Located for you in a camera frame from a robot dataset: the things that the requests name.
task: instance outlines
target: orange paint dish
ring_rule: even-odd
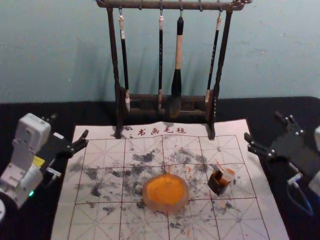
[[[150,178],[143,186],[142,199],[145,205],[156,211],[177,212],[189,198],[186,182],[173,174],[160,174]]]

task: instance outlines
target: hanging brush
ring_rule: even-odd
[[[214,63],[215,63],[215,56],[216,56],[216,50],[217,50],[217,43],[218,43],[220,24],[221,24],[221,11],[219,11],[219,16],[218,16],[218,18],[216,20],[216,28],[215,28],[212,56],[211,56],[211,65],[210,65],[210,71],[209,71],[208,86],[207,86],[207,89],[206,89],[205,99],[204,99],[204,103],[206,105],[209,102],[211,79],[212,79],[212,72],[214,70]]]
[[[128,81],[128,66],[127,66],[127,51],[126,51],[126,36],[125,36],[125,19],[122,16],[122,9],[119,8],[120,16],[119,26],[120,26],[120,35],[121,35],[121,47],[122,47],[122,59],[123,59],[123,71],[124,71],[124,87],[125,87],[125,106],[130,112],[130,94],[129,94],[129,81]]]
[[[164,16],[162,16],[162,9],[160,9],[160,17],[159,17],[159,87],[158,87],[158,110],[161,109],[161,102],[162,102],[163,28],[164,28]]]
[[[169,114],[171,118],[177,118],[181,110],[181,62],[182,62],[182,42],[184,31],[184,19],[182,18],[182,10],[177,21],[176,30],[176,49],[175,49],[175,70],[171,86],[171,99]]]

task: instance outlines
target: black tablecloth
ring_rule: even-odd
[[[256,141],[269,146],[281,132],[282,127],[274,120],[274,111],[292,114],[306,130],[305,142],[316,150],[314,130],[320,125],[320,99],[313,97],[221,99],[218,102],[217,122],[247,119]],[[12,140],[18,120],[26,113],[50,116],[57,113],[53,130],[71,140],[75,125],[115,125],[115,105],[112,102],[69,102],[69,103],[23,103],[0,104],[0,172],[8,164],[13,150]],[[151,116],[132,117],[128,124],[147,124],[163,119]],[[196,117],[179,119],[180,122],[197,122]],[[55,165],[65,172],[67,162]],[[285,164],[273,168],[275,178],[267,175],[271,190],[278,205],[290,239],[320,239],[320,199],[308,188],[303,190],[310,198],[316,216],[308,217],[298,210],[286,195],[286,178],[290,174]],[[58,206],[63,178],[50,189],[37,189],[28,199],[18,215],[6,225],[5,239],[50,239],[55,212]]]

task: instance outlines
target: teal wall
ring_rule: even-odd
[[[319,97],[319,8],[317,0],[254,0],[235,12],[220,96]],[[115,10],[123,84],[118,15]],[[163,91],[169,94],[179,11],[163,15]],[[124,9],[123,16],[130,92],[156,94],[159,11]],[[185,10],[183,18],[182,91],[203,95],[217,12]],[[217,63],[216,55],[213,76]],[[0,103],[112,101],[113,82],[107,13],[95,1],[0,0]]]

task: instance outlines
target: white paper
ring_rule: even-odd
[[[88,129],[86,149],[68,162],[52,239],[209,240],[289,239],[257,156],[249,153],[246,120],[218,122],[209,140],[206,125],[157,122]],[[219,166],[235,171],[216,196],[208,177]],[[167,172],[189,185],[190,201],[178,214],[154,212],[141,202],[146,180]]]

